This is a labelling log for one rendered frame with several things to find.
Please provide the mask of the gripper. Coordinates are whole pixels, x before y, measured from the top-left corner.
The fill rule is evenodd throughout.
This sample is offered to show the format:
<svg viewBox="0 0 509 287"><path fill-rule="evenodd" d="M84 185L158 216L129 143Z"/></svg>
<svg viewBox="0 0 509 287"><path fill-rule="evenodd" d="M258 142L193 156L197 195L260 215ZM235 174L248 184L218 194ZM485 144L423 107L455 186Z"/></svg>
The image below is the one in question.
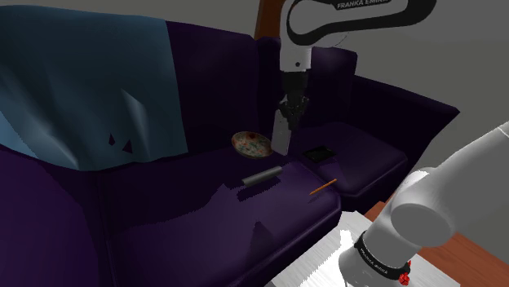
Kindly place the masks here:
<svg viewBox="0 0 509 287"><path fill-rule="evenodd" d="M283 72L281 74L281 84L285 96L278 103L278 110L283 117L288 116L289 104L290 117L289 128L296 130L299 126L299 121L305 113L309 98L304 96L304 91L308 86L308 71L303 72Z"/></svg>

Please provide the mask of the grey phone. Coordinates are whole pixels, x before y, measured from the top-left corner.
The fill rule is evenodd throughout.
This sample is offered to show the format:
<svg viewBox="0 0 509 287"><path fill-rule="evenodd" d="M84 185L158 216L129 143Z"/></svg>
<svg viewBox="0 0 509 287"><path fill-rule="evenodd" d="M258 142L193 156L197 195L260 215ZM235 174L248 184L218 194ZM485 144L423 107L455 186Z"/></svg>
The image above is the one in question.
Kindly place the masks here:
<svg viewBox="0 0 509 287"><path fill-rule="evenodd" d="M275 111L274 124L272 129L272 150L282 156L286 156L289 151L290 138L291 130L289 129L289 123L287 119L283 117L281 111L278 109Z"/></svg>

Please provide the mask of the patterned shallow bowl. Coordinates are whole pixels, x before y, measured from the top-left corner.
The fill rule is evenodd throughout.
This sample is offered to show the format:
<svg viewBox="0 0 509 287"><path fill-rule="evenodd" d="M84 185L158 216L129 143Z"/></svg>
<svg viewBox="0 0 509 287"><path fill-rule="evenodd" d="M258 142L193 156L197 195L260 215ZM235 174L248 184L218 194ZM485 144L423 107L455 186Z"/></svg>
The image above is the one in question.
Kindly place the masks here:
<svg viewBox="0 0 509 287"><path fill-rule="evenodd" d="M264 135L255 132L237 132L232 136L231 141L234 149L244 157L261 159L269 157L273 153L271 141Z"/></svg>

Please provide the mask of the black square tray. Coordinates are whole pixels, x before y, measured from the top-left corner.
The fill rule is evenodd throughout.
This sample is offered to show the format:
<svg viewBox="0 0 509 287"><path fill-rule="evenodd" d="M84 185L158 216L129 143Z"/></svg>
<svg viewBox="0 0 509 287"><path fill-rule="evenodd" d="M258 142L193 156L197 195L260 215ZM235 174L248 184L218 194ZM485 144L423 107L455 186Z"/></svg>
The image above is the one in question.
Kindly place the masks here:
<svg viewBox="0 0 509 287"><path fill-rule="evenodd" d="M324 161L331 157L334 157L336 155L336 153L333 150L331 150L330 148L327 148L326 146L319 146L319 147L307 150L306 152L303 152L303 155L308 160L310 160L314 163L319 163L321 161Z"/></svg>

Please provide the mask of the grey cylinder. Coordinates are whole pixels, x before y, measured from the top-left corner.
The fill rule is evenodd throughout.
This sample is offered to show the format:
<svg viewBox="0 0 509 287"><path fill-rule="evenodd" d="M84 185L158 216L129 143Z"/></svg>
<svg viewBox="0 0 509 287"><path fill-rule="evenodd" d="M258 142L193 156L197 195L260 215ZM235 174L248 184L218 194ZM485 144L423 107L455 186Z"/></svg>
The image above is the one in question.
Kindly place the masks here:
<svg viewBox="0 0 509 287"><path fill-rule="evenodd" d="M279 174L282 173L282 167L281 166L274 166L273 168L270 168L268 170L261 171L257 174L253 174L249 177L246 177L242 180L242 183L245 187L251 187L258 183L265 182L269 179L272 179L274 177L277 177Z"/></svg>

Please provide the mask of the orange pencil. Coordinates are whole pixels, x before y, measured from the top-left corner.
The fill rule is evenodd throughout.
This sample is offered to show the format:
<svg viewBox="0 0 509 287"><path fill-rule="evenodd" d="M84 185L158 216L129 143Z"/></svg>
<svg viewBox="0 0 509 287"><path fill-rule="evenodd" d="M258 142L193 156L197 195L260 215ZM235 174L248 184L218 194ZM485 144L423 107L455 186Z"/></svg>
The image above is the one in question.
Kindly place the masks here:
<svg viewBox="0 0 509 287"><path fill-rule="evenodd" d="M337 179L330 180L328 183L325 183L322 186L320 186L320 187L316 188L315 190L313 190L312 192L310 192L309 196L318 193L319 191L323 190L324 188L329 187L330 185L332 185L333 183L336 183L336 182L337 182Z"/></svg>

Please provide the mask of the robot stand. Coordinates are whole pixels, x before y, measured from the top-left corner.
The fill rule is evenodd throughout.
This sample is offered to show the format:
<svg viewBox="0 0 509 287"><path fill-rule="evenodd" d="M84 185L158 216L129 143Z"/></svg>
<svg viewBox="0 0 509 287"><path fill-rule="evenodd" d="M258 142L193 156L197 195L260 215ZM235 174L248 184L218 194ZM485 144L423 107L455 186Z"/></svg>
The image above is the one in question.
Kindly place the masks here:
<svg viewBox="0 0 509 287"><path fill-rule="evenodd" d="M355 287L339 270L339 256L372 222L358 212L343 212L338 225L299 256L265 287ZM402 287L461 287L416 254L411 258L410 282Z"/></svg>

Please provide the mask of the dark purple sofa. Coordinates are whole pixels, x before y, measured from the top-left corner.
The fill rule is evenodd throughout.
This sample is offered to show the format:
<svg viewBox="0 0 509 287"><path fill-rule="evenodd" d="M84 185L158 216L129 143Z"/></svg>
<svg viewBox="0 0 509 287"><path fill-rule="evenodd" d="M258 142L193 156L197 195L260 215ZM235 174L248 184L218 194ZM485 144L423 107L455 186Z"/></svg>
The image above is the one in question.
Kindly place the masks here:
<svg viewBox="0 0 509 287"><path fill-rule="evenodd" d="M352 51L315 49L289 155L251 160L231 138L272 132L279 41L165 22L187 152L74 170L0 144L0 287L263 287L344 210L388 198L458 114L357 76ZM303 155L319 146L336 155Z"/></svg>

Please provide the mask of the blue blanket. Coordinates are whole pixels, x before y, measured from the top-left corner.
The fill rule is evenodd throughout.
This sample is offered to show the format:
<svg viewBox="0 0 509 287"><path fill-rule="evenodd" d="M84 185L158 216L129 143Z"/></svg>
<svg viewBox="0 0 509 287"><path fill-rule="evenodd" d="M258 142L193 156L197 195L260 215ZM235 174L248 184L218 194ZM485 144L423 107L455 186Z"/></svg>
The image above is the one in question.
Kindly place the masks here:
<svg viewBox="0 0 509 287"><path fill-rule="evenodd" d="M0 6L0 144L74 170L186 153L166 22Z"/></svg>

